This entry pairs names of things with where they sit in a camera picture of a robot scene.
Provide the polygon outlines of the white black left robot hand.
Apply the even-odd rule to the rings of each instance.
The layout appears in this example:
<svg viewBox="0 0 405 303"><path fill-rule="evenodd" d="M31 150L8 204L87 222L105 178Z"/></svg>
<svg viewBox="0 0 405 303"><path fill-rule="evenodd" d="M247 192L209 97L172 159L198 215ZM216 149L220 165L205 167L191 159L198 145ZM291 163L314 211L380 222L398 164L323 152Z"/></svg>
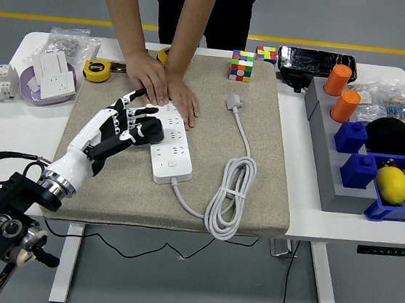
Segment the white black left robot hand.
<svg viewBox="0 0 405 303"><path fill-rule="evenodd" d="M65 155L45 168L39 184L57 187L66 196L76 194L84 180L96 176L105 160L131 146L163 140L162 122L154 116L159 108L130 108L145 94L139 89L99 110L67 146Z"/></svg>

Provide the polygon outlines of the person's left hand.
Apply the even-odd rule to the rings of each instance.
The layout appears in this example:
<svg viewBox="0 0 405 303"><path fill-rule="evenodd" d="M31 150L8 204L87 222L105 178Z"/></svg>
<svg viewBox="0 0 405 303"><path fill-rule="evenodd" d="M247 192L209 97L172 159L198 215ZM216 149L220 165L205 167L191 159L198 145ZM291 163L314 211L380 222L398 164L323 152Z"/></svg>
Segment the person's left hand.
<svg viewBox="0 0 405 303"><path fill-rule="evenodd" d="M195 126L195 119L199 116L199 104L193 91L183 82L181 76L166 73L167 94L178 109L184 122L185 130Z"/></svg>

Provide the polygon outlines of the person's right hand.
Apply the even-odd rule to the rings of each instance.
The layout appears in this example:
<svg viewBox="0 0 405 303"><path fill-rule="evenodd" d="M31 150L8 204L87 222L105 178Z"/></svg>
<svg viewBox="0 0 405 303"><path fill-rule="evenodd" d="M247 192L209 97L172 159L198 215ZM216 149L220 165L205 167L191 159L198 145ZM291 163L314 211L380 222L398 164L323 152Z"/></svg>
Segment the person's right hand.
<svg viewBox="0 0 405 303"><path fill-rule="evenodd" d="M165 105L168 102L168 84L161 63L145 50L125 55L127 74L137 88L145 89L147 102Z"/></svg>

